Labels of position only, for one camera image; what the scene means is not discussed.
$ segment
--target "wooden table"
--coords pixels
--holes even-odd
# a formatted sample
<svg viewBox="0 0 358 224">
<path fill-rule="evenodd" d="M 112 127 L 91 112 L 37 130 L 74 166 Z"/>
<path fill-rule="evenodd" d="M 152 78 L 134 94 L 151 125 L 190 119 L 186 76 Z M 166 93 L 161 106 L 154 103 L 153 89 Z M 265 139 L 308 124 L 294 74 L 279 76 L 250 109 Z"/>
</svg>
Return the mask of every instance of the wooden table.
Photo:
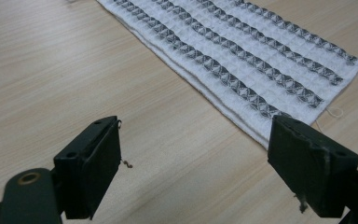
<svg viewBox="0 0 358 224">
<path fill-rule="evenodd" d="M 358 56 L 358 1 L 253 3 Z M 324 112 L 324 133 L 358 153 L 358 76 L 332 105 L 345 114 Z M 266 150 L 96 1 L 0 0 L 0 200 L 13 175 L 51 169 L 111 115 L 133 168 L 120 166 L 92 223 L 338 222 L 301 214 Z"/>
</svg>

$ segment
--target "zigzag pattern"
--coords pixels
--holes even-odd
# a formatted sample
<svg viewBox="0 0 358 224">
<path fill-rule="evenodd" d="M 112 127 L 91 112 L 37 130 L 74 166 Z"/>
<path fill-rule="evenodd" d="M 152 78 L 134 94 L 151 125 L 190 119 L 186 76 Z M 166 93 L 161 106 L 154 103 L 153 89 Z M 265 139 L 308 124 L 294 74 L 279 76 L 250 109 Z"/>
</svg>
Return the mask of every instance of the zigzag pattern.
<svg viewBox="0 0 358 224">
<path fill-rule="evenodd" d="M 258 71 L 266 75 L 270 80 L 274 80 L 279 86 L 285 88 L 287 93 L 296 95 L 300 101 L 307 103 L 311 108 L 318 107 L 318 105 L 324 101 L 313 91 L 306 89 L 301 83 L 295 81 L 290 76 L 282 74 L 281 71 L 273 68 L 271 65 L 264 62 L 260 58 L 255 57 L 252 53 L 245 51 L 235 42 L 220 36 L 209 28 L 206 28 L 196 19 L 192 18 L 192 16 L 182 7 L 174 5 L 169 0 L 152 1 L 160 4 L 163 9 L 178 14 L 179 18 L 185 21 L 187 25 L 190 25 L 191 28 L 193 28 L 193 30 L 198 34 L 203 35 L 209 40 L 212 40 L 215 44 L 219 44 L 229 49 L 231 53 L 256 68 Z"/>
<path fill-rule="evenodd" d="M 202 54 L 197 49 L 180 40 L 175 35 L 174 31 L 168 29 L 160 21 L 153 17 L 148 16 L 143 10 L 135 6 L 128 0 L 111 0 L 117 5 L 124 7 L 129 11 L 132 16 L 136 17 L 139 21 L 147 23 L 148 27 L 156 32 L 156 34 L 173 46 L 174 50 L 178 50 L 181 54 L 186 56 L 188 59 L 202 65 L 207 71 L 209 71 L 215 78 L 219 78 L 223 85 L 230 87 L 236 92 L 242 99 L 248 101 L 251 107 L 260 112 L 260 114 L 268 119 L 272 119 L 274 115 L 282 115 L 291 117 L 273 105 L 269 105 L 266 100 L 259 96 L 255 91 L 248 88 L 234 75 L 230 74 L 228 70 L 222 66 L 217 60 L 210 56 Z"/>
<path fill-rule="evenodd" d="M 253 12 L 259 16 L 264 17 L 265 19 L 272 21 L 272 23 L 274 23 L 279 28 L 285 29 L 292 34 L 295 34 L 298 37 L 301 37 L 302 39 L 305 39 L 308 42 L 315 44 L 318 48 L 334 52 L 339 57 L 345 59 L 348 65 L 354 65 L 356 61 L 358 61 L 355 56 L 348 54 L 344 49 L 340 48 L 339 46 L 330 43 L 317 35 L 311 34 L 309 31 L 300 28 L 298 25 L 295 25 L 290 21 L 284 21 L 282 17 L 275 14 L 274 12 L 268 11 L 267 9 L 262 7 L 258 7 L 257 5 L 254 5 L 250 2 L 243 2 L 243 0 L 234 1 L 237 7 L 245 8 L 250 12 Z"/>
<path fill-rule="evenodd" d="M 206 7 L 210 12 L 214 14 L 216 18 L 219 18 L 222 21 L 227 21 L 230 26 L 233 26 L 247 35 L 250 35 L 252 38 L 258 40 L 260 43 L 270 46 L 273 49 L 276 49 L 280 52 L 281 55 L 286 57 L 287 59 L 298 63 L 301 66 L 307 67 L 311 72 L 318 74 L 321 77 L 326 78 L 331 85 L 338 85 L 342 82 L 343 78 L 337 75 L 333 70 L 324 67 L 320 63 L 316 63 L 315 61 L 303 57 L 301 54 L 297 52 L 293 52 L 289 47 L 285 46 L 281 42 L 264 36 L 263 33 L 259 32 L 256 28 L 248 25 L 245 22 L 242 22 L 240 19 L 227 14 L 222 8 L 217 7 L 213 2 L 209 0 L 198 0 L 202 3 L 203 7 Z"/>
</svg>

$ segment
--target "white towel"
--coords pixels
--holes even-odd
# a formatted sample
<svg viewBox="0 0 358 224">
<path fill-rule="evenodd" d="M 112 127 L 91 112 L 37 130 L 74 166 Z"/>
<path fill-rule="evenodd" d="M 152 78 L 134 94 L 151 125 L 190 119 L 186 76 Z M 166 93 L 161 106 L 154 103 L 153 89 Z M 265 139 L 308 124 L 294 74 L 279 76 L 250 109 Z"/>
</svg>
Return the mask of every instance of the white towel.
<svg viewBox="0 0 358 224">
<path fill-rule="evenodd" d="M 222 114 L 268 147 L 271 119 L 311 124 L 358 59 L 240 0 L 98 0 Z"/>
</svg>

